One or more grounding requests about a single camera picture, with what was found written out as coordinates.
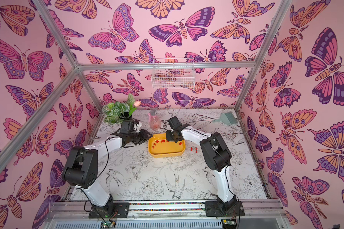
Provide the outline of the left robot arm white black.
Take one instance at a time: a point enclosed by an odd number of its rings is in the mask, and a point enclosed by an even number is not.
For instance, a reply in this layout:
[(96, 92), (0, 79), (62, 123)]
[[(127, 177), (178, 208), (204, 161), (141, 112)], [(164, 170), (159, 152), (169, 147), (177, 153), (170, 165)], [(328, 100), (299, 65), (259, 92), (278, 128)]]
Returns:
[(98, 180), (102, 174), (98, 171), (98, 160), (103, 157), (109, 160), (112, 151), (124, 148), (130, 143), (134, 146), (141, 145), (152, 136), (147, 130), (142, 129), (128, 134), (116, 133), (85, 147), (72, 147), (64, 166), (62, 179), (81, 190), (94, 208), (111, 210), (114, 207), (113, 197), (105, 191)]

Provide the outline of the yellow plastic storage tray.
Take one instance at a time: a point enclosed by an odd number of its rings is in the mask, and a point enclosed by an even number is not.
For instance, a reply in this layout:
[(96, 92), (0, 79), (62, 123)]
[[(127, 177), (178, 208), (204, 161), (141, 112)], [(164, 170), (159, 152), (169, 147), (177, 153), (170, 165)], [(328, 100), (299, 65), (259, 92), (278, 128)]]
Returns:
[(154, 158), (181, 156), (185, 148), (185, 140), (168, 141), (165, 133), (154, 134), (148, 140), (148, 152)]

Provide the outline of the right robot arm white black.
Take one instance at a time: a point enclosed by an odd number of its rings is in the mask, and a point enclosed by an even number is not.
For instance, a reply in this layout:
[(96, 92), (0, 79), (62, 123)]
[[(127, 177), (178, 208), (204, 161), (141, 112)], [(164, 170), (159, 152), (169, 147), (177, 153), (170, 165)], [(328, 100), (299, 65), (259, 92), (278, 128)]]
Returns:
[(232, 154), (218, 133), (200, 132), (187, 126), (166, 131), (168, 141), (191, 141), (200, 146), (206, 165), (213, 171), (217, 184), (217, 205), (224, 214), (232, 214), (239, 205), (238, 197), (231, 190), (230, 168)]

